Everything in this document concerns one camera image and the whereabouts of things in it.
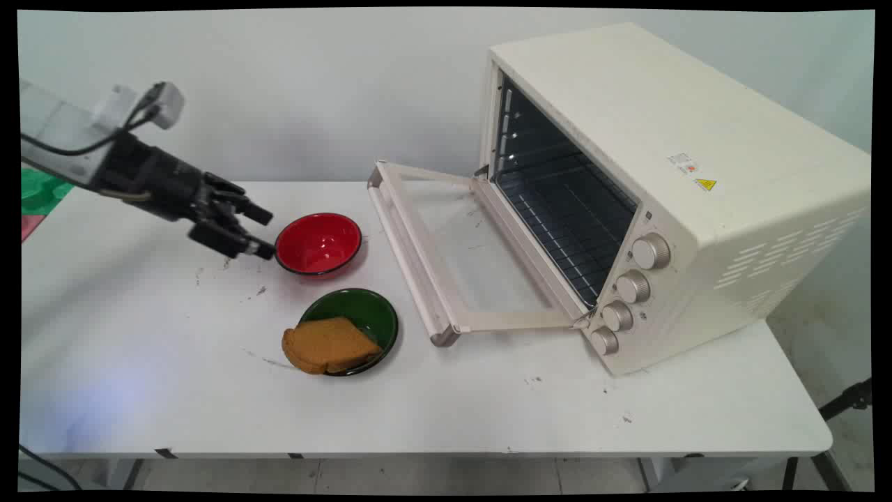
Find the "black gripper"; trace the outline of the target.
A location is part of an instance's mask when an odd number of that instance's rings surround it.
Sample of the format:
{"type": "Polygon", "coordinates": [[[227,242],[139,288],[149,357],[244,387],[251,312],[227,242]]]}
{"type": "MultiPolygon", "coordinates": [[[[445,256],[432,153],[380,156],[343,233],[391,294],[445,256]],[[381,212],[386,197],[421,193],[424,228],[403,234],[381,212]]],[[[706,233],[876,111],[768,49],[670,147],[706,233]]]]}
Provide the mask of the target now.
{"type": "Polygon", "coordinates": [[[249,233],[236,217],[264,226],[273,218],[244,188],[132,134],[112,143],[103,160],[103,194],[170,222],[191,220],[188,238],[230,259],[246,254],[271,260],[276,254],[273,244],[249,233]]]}

